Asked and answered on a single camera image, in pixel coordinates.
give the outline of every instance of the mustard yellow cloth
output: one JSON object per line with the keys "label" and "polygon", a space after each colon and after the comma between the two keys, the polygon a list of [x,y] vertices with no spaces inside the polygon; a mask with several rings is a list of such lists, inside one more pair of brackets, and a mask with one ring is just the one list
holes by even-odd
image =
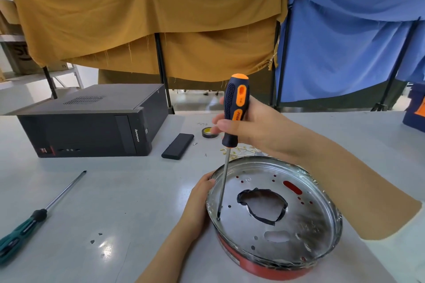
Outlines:
{"label": "mustard yellow cloth", "polygon": [[161,33],[167,76],[220,81],[273,57],[287,0],[15,0],[31,57],[157,74]]}

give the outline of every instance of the white table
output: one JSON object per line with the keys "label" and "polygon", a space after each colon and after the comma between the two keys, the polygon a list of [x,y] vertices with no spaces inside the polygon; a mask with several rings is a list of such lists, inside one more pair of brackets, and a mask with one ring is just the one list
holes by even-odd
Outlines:
{"label": "white table", "polygon": [[[403,114],[286,116],[340,143],[396,186],[425,200],[425,134],[402,125]],[[0,269],[0,282],[134,282],[177,223],[191,188],[224,162],[220,137],[201,136],[201,124],[210,125],[211,118],[167,117],[148,157],[39,159],[17,118],[0,117],[0,237],[88,171],[16,259]],[[189,146],[181,161],[162,159],[180,132],[195,134],[198,144]],[[226,256],[212,226],[189,254],[181,278],[185,283],[266,281]],[[294,282],[394,281],[345,221],[335,250]]]}

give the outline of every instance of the black metal pole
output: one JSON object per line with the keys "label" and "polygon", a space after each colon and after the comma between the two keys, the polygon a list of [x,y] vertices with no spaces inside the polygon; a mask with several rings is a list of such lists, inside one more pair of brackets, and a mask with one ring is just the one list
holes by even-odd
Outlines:
{"label": "black metal pole", "polygon": [[277,92],[276,105],[274,106],[275,110],[279,110],[280,98],[282,97],[282,87],[284,84],[286,56],[288,53],[288,43],[289,43],[289,35],[290,35],[291,15],[292,15],[292,5],[288,5],[288,15],[286,15],[286,25],[285,25],[284,46],[282,50],[282,59],[280,60],[279,86],[278,86],[278,92]]}
{"label": "black metal pole", "polygon": [[50,76],[50,73],[49,73],[49,70],[47,69],[47,66],[43,67],[43,72],[44,72],[44,75],[46,76],[47,83],[49,83],[49,87],[50,87],[50,90],[52,91],[53,98],[57,99],[56,87],[55,87],[54,82],[53,82],[53,80]]}
{"label": "black metal pole", "polygon": [[273,48],[273,59],[272,59],[272,80],[270,82],[270,100],[269,105],[273,106],[273,96],[274,96],[274,88],[275,88],[275,78],[274,78],[274,72],[276,70],[276,67],[274,66],[274,57],[277,56],[277,54],[274,53],[274,50],[276,48],[276,43],[278,42],[280,34],[280,23],[276,21],[276,29],[274,30],[274,48]]}
{"label": "black metal pole", "polygon": [[167,72],[165,71],[164,56],[162,55],[161,38],[159,33],[155,33],[156,55],[158,56],[159,77],[161,83],[165,87],[165,95],[167,97],[168,111],[174,114],[173,106],[171,105],[170,91],[168,90]]}
{"label": "black metal pole", "polygon": [[410,26],[409,31],[407,32],[406,39],[404,39],[404,43],[401,47],[400,53],[398,54],[397,59],[394,63],[393,69],[392,69],[390,77],[388,79],[387,86],[385,87],[384,93],[382,94],[382,98],[381,98],[380,102],[378,102],[374,105],[374,107],[371,109],[371,112],[388,110],[388,106],[385,104],[385,100],[387,99],[387,96],[388,96],[388,93],[390,92],[391,86],[393,85],[393,82],[394,82],[394,80],[397,76],[400,65],[403,61],[404,56],[406,55],[407,48],[409,48],[409,44],[412,40],[413,34],[415,33],[417,26],[419,25],[420,19],[421,19],[421,17],[419,17],[417,20],[412,22],[412,25]]}

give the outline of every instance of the round metal tray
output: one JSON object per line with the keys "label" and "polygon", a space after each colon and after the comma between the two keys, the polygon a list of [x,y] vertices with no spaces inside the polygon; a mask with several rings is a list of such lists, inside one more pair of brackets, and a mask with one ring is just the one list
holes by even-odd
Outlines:
{"label": "round metal tray", "polygon": [[[242,157],[229,163],[217,220],[223,168],[211,177],[216,182],[208,193],[207,210],[220,237],[238,254],[268,268],[296,270],[313,266],[337,245],[343,221],[333,202],[304,169],[270,157]],[[256,188],[270,189],[287,202],[274,226],[255,218],[249,203],[238,203],[241,192]]]}

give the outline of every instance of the green screwdriver handle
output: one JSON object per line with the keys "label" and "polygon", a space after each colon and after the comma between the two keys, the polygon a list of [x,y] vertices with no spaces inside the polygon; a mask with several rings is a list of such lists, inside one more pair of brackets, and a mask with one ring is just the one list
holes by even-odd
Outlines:
{"label": "green screwdriver handle", "polygon": [[40,209],[0,240],[0,264],[8,261],[31,236],[37,225],[47,218],[47,210]]}

